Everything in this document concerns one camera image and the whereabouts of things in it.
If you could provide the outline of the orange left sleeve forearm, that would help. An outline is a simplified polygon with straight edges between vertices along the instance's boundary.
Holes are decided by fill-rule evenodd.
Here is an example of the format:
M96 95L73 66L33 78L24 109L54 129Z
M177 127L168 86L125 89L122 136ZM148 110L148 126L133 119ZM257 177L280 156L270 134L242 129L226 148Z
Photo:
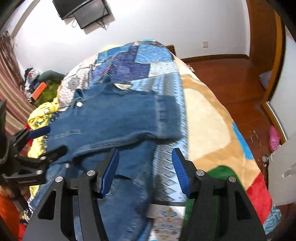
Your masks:
M12 234L18 239L23 239L26 226L20 223L20 213L16 209L14 203L8 200L6 197L1 196L1 216L12 232Z

